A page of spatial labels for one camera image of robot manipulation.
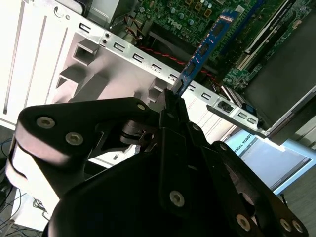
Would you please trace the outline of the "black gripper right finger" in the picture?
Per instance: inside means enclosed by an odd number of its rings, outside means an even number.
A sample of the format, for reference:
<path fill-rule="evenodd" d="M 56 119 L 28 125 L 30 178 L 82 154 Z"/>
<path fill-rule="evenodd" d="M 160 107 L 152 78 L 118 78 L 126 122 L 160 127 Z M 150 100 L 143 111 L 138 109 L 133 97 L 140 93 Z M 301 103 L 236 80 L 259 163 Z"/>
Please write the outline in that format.
<path fill-rule="evenodd" d="M 307 237 L 303 223 L 224 142 L 209 144 L 189 121 L 185 101 L 177 112 L 186 126 L 188 147 L 201 158 L 195 167 L 211 179 L 221 218 L 213 228 L 221 237 Z"/>

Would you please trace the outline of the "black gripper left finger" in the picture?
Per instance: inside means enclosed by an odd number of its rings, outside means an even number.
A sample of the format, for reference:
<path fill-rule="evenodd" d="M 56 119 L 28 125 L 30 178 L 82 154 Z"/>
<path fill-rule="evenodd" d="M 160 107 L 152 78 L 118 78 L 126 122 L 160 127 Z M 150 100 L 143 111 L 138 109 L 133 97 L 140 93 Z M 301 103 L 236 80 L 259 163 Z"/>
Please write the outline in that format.
<path fill-rule="evenodd" d="M 92 186 L 97 179 L 83 180 L 89 159 L 137 145 L 141 151 L 133 163 L 160 162 L 150 206 L 184 216 L 191 208 L 188 122 L 184 100 L 170 90 L 154 109 L 134 97 L 28 107 L 18 116 L 6 175 L 56 218 L 76 201 L 83 207 L 84 194 L 97 192 Z"/>

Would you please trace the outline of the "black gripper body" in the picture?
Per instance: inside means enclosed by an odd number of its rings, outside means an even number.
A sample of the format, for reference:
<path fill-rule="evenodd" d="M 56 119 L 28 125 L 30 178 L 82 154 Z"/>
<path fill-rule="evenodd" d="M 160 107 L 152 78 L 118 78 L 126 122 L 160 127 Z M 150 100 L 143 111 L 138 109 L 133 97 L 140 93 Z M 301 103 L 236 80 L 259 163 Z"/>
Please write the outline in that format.
<path fill-rule="evenodd" d="M 218 237 L 211 179 L 186 156 L 137 154 L 69 191 L 46 237 Z"/>

